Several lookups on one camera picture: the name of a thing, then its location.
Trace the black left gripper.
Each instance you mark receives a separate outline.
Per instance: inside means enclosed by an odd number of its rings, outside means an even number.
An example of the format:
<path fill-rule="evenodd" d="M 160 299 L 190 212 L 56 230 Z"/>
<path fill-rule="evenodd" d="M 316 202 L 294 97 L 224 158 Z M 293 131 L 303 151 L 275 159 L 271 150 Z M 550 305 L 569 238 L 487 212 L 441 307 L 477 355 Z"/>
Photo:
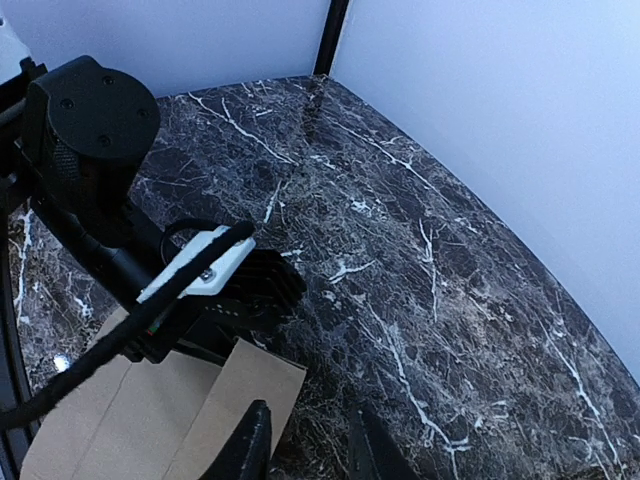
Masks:
<path fill-rule="evenodd" d="M 225 328 L 194 309 L 174 309 L 153 327 L 127 343 L 124 356 L 128 360 L 159 364 L 177 352 L 224 365 Z M 264 400 L 254 400 L 202 480 L 267 479 L 271 441 L 271 411 Z"/>

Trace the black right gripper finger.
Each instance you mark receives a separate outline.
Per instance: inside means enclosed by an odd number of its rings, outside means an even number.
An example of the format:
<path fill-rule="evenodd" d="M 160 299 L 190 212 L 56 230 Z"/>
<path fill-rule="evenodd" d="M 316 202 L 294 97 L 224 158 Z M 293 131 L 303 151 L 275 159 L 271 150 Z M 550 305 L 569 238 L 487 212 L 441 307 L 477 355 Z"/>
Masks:
<path fill-rule="evenodd" d="M 348 463 L 350 479 L 418 479 L 380 419 L 366 407 L 356 407 L 350 416 Z"/>

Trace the brown cardboard box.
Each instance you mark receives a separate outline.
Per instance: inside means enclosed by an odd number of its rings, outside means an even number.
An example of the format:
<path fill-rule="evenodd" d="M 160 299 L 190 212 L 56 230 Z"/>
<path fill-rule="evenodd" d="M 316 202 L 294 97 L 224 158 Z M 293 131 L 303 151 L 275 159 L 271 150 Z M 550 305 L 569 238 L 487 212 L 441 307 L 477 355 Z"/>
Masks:
<path fill-rule="evenodd" d="M 222 367 L 172 352 L 163 362 L 116 357 L 49 413 L 23 479 L 197 479 L 254 400 L 278 444 L 304 367 L 240 340 Z"/>

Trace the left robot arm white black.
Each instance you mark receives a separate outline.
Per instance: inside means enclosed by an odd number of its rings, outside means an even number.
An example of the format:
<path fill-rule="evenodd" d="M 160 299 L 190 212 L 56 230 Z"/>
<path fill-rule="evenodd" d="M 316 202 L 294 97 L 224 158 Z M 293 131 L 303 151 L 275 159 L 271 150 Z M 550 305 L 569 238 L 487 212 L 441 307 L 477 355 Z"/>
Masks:
<path fill-rule="evenodd" d="M 131 75 L 83 55 L 48 70 L 1 25 L 1 194 L 30 201 L 76 261 L 124 308 L 173 246 L 130 198 L 160 127 L 158 104 Z"/>

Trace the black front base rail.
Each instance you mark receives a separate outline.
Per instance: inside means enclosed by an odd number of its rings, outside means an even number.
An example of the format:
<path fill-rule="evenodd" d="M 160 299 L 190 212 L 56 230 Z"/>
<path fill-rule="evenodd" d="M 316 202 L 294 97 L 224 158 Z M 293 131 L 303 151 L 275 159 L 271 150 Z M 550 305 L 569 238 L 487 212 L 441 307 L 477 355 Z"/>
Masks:
<path fill-rule="evenodd" d="M 10 410 L 30 394 L 14 315 L 8 255 L 8 218 L 1 211 L 1 410 Z M 32 426 L 1 428 L 1 472 L 4 479 L 18 479 L 22 462 L 34 436 Z"/>

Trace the right black frame post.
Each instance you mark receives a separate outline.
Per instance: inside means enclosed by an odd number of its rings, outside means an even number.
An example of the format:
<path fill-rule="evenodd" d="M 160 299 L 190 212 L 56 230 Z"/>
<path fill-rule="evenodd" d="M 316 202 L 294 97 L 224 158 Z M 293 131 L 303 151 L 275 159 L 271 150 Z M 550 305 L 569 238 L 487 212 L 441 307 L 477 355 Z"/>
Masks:
<path fill-rule="evenodd" d="M 332 0 L 329 5 L 313 74 L 329 75 L 348 10 L 348 0 Z"/>

